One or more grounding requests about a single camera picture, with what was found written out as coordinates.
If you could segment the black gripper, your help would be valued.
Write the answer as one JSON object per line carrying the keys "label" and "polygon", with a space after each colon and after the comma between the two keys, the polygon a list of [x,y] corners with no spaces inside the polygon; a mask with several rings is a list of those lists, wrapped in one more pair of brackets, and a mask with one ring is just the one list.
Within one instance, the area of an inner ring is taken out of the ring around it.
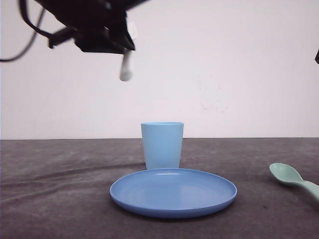
{"label": "black gripper", "polygon": [[317,52],[317,54],[315,56],[315,61],[317,64],[319,64],[319,51]]}
{"label": "black gripper", "polygon": [[66,27],[49,36],[49,48],[70,38],[83,52],[124,54],[135,50],[127,11],[142,0],[40,0]]}

